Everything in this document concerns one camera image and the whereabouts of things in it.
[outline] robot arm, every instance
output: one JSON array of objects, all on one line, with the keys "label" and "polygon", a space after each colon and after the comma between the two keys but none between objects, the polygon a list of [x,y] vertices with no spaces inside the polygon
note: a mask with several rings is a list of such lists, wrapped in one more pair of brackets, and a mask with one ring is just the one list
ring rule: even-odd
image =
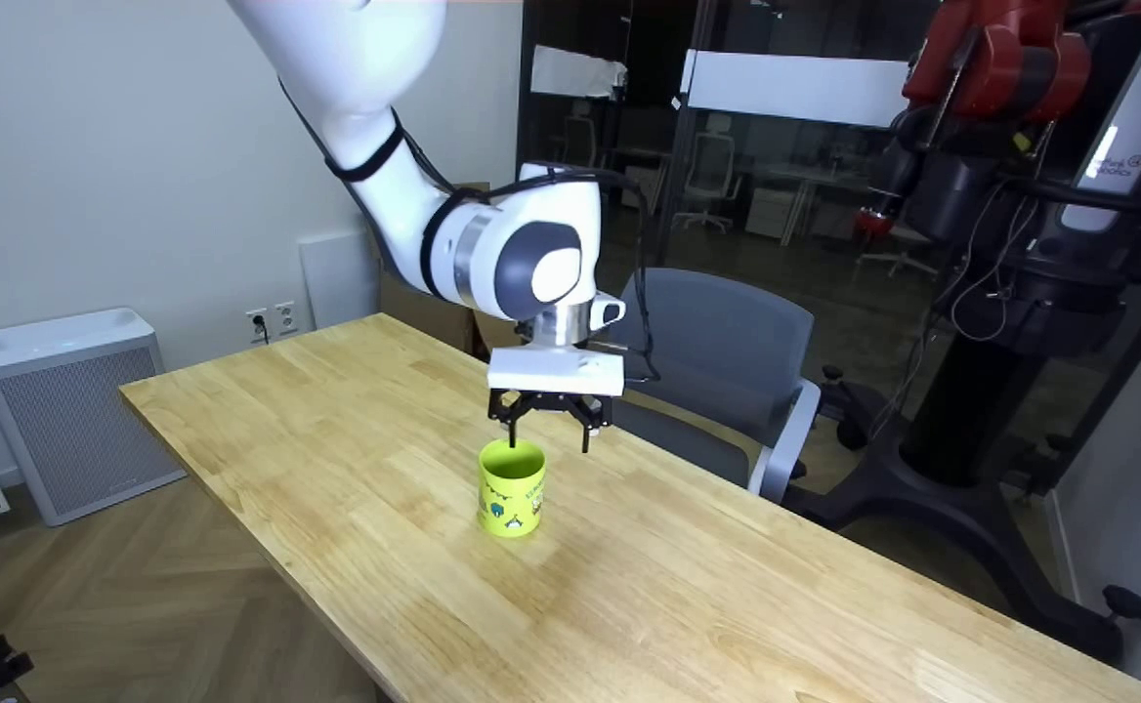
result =
[{"label": "robot arm", "polygon": [[[392,115],[436,49],[447,0],[232,0],[232,7],[272,63],[328,170],[376,218],[401,282],[530,325],[528,348],[494,353],[494,417],[512,427],[528,407],[568,403],[574,417],[598,427],[582,400],[623,396],[623,356],[577,348],[623,322],[623,300],[595,284],[598,184],[524,174],[524,184],[496,194],[453,190]],[[509,409],[499,390],[538,403]]]}]

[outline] green cup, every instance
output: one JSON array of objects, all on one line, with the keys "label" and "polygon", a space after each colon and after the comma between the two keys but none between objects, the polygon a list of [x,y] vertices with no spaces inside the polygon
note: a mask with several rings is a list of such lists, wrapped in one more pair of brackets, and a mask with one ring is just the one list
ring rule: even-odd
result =
[{"label": "green cup", "polygon": [[496,539],[521,539],[538,526],[542,455],[530,443],[488,443],[482,448],[482,524]]}]

